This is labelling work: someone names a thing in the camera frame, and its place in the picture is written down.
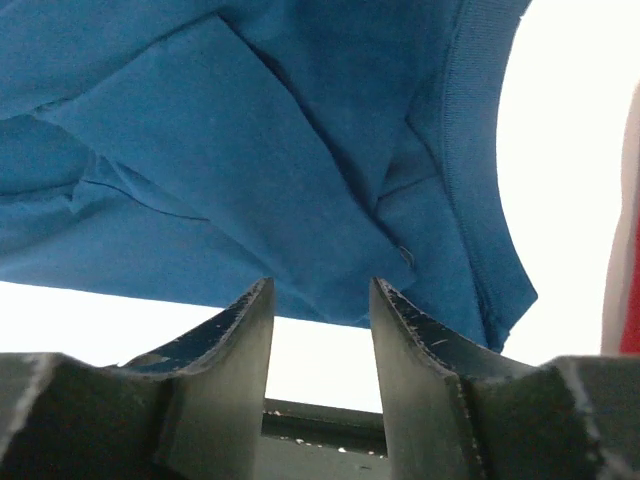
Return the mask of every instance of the scratched metal edge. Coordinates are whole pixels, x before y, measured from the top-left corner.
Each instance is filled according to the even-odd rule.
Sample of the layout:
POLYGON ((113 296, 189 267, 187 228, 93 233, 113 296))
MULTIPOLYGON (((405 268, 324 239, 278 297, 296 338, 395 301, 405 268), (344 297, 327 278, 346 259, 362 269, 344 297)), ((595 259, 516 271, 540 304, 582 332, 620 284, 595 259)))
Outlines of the scratched metal edge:
POLYGON ((38 401, 40 395, 46 391, 51 384, 56 367, 63 361, 72 360, 62 354, 55 353, 1 353, 0 354, 0 385, 6 381, 15 382, 15 377, 3 378, 6 373, 6 365, 9 362, 24 363, 28 365, 28 370, 24 372, 26 375, 22 378, 24 388, 17 396, 10 399, 3 399, 2 409, 6 414, 7 409, 10 410, 9 421, 5 431, 0 437, 0 464, 4 455, 9 450, 13 437, 21 432, 28 423, 28 418, 32 407, 38 401))
POLYGON ((108 370, 110 373, 115 375, 149 379, 153 381, 174 379, 185 375, 196 375, 202 373, 209 368, 212 368, 216 362, 220 361, 221 349, 230 348, 230 345, 234 342, 235 332, 243 323, 242 320, 247 315, 247 312, 250 311, 254 304, 261 298, 273 294, 274 289, 275 286, 272 278, 261 279, 254 283, 228 308, 206 322, 203 322, 171 342, 161 345, 150 352, 137 356, 123 367, 108 367, 108 370), (191 338, 202 336, 203 331, 206 330, 209 330, 211 333, 222 333, 221 335, 208 336, 211 341, 211 348, 206 349, 201 355, 194 358, 188 364, 182 365, 180 368, 171 368, 170 371, 157 370, 157 365, 162 365, 164 363, 162 358, 166 358, 166 356, 169 355, 169 351, 175 350, 175 347, 179 348, 181 344, 184 344, 191 338), (145 364, 145 360, 150 356, 152 358, 156 357, 160 359, 160 362, 153 363, 153 361, 151 361, 149 364, 145 364))
MULTIPOLYGON (((172 384, 174 385, 173 396, 165 412, 158 448, 153 455, 153 460, 156 464, 186 475, 186 472, 183 471, 184 464, 179 460, 179 455, 176 457, 175 439, 181 436, 181 419, 184 415, 185 405, 189 403, 185 398, 189 385, 193 384, 193 382, 198 382, 203 378, 206 378, 209 372, 215 371, 217 364, 226 362, 229 360, 230 356, 235 354, 237 345, 240 346, 239 344, 242 342, 246 342, 251 338, 256 338, 256 332, 261 331, 261 329, 266 331, 265 335, 260 337, 261 342, 268 339, 268 349, 270 351, 271 338, 273 335, 274 314, 275 285, 273 279, 267 278, 256 282, 229 308, 214 317, 214 319, 218 319, 219 317, 228 317, 227 319, 231 320, 231 323, 226 327, 225 333, 216 339, 212 348, 210 348, 204 355, 200 356, 196 361, 191 363, 188 368, 181 369, 178 372, 180 375, 174 377, 172 381, 172 384)), ((185 336, 196 332, 198 328, 199 327, 188 332, 185 336)), ((264 385, 260 397, 260 405, 258 407, 260 422, 258 423, 255 432, 256 442, 261 434, 263 420, 262 407, 264 405, 264 392, 266 389, 269 359, 270 354, 267 353, 266 358, 264 359, 264 385)), ((238 361, 236 358, 230 358, 230 360, 234 363, 237 363, 238 361)))
POLYGON ((387 311, 388 316, 391 318, 395 326, 395 331, 404 338, 406 345, 410 347, 411 354, 423 365, 425 373, 430 372, 431 374, 438 375, 442 382, 442 387, 448 392, 449 398, 456 399, 458 408, 454 407, 448 410, 461 442, 460 448, 463 451, 463 458, 466 459, 467 473, 465 478, 487 478, 485 458, 483 456, 484 448, 480 444, 475 424, 471 422, 467 385, 462 375, 458 374, 452 365, 443 361, 426 346, 424 338, 419 334, 418 325, 410 324, 410 320, 429 322, 432 325, 440 327, 441 331, 446 332, 454 340, 460 338, 465 342, 469 341, 435 322, 435 320, 411 304, 388 282, 382 279, 372 279, 370 295, 372 329, 375 328, 375 326, 373 326, 375 324, 373 319, 373 312, 376 308, 375 304, 377 301, 380 301, 382 308, 387 311))
MULTIPOLYGON (((179 371, 171 372, 169 374, 148 374, 148 373, 140 373, 136 371, 131 371, 126 368, 121 368, 117 366, 100 368, 84 363, 78 359, 73 357, 60 354, 60 353, 42 353, 42 354, 0 354, 0 361, 5 357, 6 360, 10 360, 12 362, 16 361, 24 361, 24 362, 34 362, 33 371, 29 372, 25 378, 30 382, 25 384, 24 393, 17 398, 17 406, 20 406, 18 413, 21 415, 15 415, 14 422, 6 429, 7 435, 6 438, 2 438, 3 440, 3 451, 2 455, 0 455, 0 460, 4 456, 4 454, 9 451, 11 447, 11 439, 19 433, 23 427, 26 426, 28 422, 28 417, 30 414, 30 409, 36 404, 40 395, 47 391, 47 387, 55 382, 56 373, 55 370, 59 366, 65 366, 65 369, 68 371, 75 371, 78 375, 88 375, 91 378, 96 379, 96 381, 100 381, 100 378, 111 378, 115 381, 122 381, 125 383, 128 382, 141 382, 148 384, 157 384, 160 387, 171 387, 167 390, 165 388, 163 390, 164 395, 167 398, 164 399, 161 403, 166 406, 168 405, 169 397, 174 396, 175 387, 172 385, 175 383, 175 380, 179 380, 180 378, 184 378, 185 376, 193 376, 197 375, 203 371, 210 369, 215 363, 216 359, 224 356, 225 352, 221 349, 231 349, 232 344, 234 342, 234 337, 236 334, 240 334, 241 332, 236 331, 244 322, 245 316, 247 312, 250 311, 252 306, 255 305, 257 301, 269 300, 270 294, 273 292, 273 281, 271 279, 263 279, 261 281, 256 282, 242 297, 240 297, 236 302, 234 302, 227 310, 222 312, 222 314, 226 313, 227 315, 232 315, 234 320, 232 325, 228 331, 225 332, 224 335, 221 336, 219 341, 216 342, 216 348, 208 351, 206 354, 201 355, 196 359, 196 361, 190 364, 188 369, 181 369, 179 371)), ((192 334, 194 330, 187 332, 185 335, 192 334)), ((5 369, 2 369, 0 366, 0 379, 2 378, 2 373, 5 369)), ((158 416, 158 426, 161 426, 162 419, 165 417, 166 412, 157 412, 158 416)), ((158 437, 159 432, 150 432, 150 434, 158 437)), ((152 446, 153 450, 158 448, 157 442, 154 442, 152 446)))
POLYGON ((449 329, 416 307, 386 280, 374 278, 372 284, 388 299, 389 308, 395 312, 410 341, 442 368, 469 380, 489 376, 517 378, 535 370, 535 367, 506 358, 449 329))

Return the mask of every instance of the hanging shirt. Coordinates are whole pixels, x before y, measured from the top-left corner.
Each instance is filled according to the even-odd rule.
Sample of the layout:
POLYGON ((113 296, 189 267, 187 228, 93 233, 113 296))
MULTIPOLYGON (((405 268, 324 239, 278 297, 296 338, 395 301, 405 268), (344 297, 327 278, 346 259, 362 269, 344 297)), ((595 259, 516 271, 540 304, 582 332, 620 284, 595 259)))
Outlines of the hanging shirt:
POLYGON ((499 351, 536 298, 495 134, 528 0, 0 0, 0 280, 499 351))

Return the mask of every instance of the blue t-shirt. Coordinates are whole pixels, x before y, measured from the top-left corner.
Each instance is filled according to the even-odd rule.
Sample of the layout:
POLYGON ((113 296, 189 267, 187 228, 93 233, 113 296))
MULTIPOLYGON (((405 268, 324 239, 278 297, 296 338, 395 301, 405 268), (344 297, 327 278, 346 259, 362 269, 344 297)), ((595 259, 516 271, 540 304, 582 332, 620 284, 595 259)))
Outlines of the blue t-shirt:
POLYGON ((501 350, 495 159, 528 0, 0 0, 0 280, 367 327, 382 277, 501 350))

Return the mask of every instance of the metal bracket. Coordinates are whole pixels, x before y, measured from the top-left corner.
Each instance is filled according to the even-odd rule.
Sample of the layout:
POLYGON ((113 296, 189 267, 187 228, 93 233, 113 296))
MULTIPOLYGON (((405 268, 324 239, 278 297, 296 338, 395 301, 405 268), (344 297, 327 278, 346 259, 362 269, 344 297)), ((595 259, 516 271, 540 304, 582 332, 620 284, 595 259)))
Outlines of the metal bracket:
POLYGON ((379 279, 371 321, 394 480, 640 478, 640 358, 514 362, 379 279))
POLYGON ((122 368, 0 354, 0 479, 638 480, 640 358, 539 368, 374 279, 384 416, 264 400, 275 292, 122 368))

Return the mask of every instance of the red object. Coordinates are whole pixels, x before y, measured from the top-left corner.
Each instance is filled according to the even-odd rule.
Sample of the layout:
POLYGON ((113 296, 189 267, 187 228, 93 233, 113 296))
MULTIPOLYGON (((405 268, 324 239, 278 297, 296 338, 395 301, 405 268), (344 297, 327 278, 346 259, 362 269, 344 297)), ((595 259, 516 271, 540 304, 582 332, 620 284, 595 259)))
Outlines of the red object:
POLYGON ((640 354, 640 225, 636 228, 635 240, 636 258, 627 307, 627 322, 620 342, 620 353, 640 354))

